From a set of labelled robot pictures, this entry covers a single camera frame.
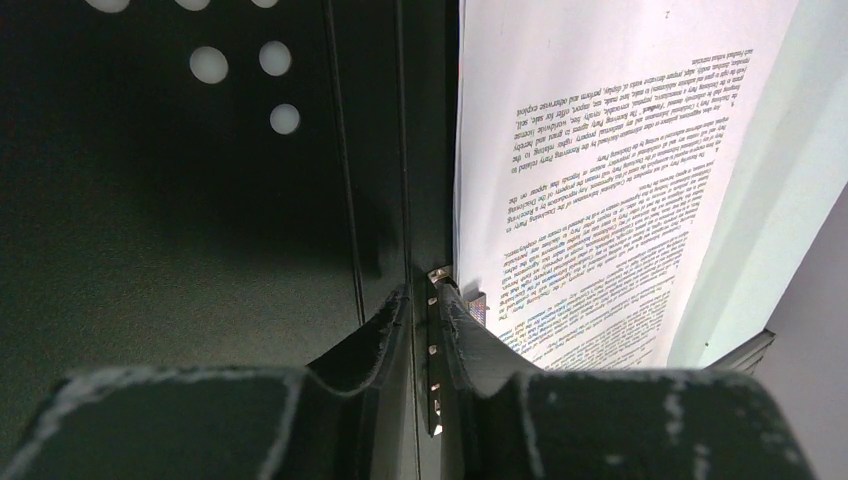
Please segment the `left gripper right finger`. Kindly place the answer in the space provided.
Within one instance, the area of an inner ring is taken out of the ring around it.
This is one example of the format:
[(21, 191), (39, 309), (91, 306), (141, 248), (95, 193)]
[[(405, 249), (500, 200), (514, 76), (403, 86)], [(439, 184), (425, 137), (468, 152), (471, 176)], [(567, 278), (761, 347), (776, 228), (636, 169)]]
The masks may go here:
[(728, 370), (545, 371), (510, 347), (474, 444), (442, 435), (445, 479), (810, 479), (784, 415)]

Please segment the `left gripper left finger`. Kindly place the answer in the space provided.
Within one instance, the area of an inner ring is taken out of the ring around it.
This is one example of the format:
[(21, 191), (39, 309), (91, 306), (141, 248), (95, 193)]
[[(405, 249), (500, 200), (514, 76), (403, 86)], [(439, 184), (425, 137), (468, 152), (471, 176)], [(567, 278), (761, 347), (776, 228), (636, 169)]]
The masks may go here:
[(66, 376), (6, 479), (393, 479), (410, 298), (303, 367), (126, 366)]

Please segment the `red and black folder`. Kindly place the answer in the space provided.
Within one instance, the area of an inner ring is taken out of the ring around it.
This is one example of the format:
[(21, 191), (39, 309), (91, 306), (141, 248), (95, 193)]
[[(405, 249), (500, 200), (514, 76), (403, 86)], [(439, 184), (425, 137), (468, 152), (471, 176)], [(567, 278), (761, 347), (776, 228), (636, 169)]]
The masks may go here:
[(1, 5), (1, 463), (102, 367), (288, 367), (410, 296), (402, 478), (437, 474), (454, 1)]

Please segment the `printed white paper sheets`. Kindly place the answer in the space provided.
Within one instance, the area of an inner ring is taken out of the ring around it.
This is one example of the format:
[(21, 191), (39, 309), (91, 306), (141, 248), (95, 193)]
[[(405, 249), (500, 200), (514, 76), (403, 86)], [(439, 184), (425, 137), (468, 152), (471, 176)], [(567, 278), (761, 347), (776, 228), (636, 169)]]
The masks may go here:
[(455, 278), (550, 370), (666, 366), (793, 1), (463, 1)]

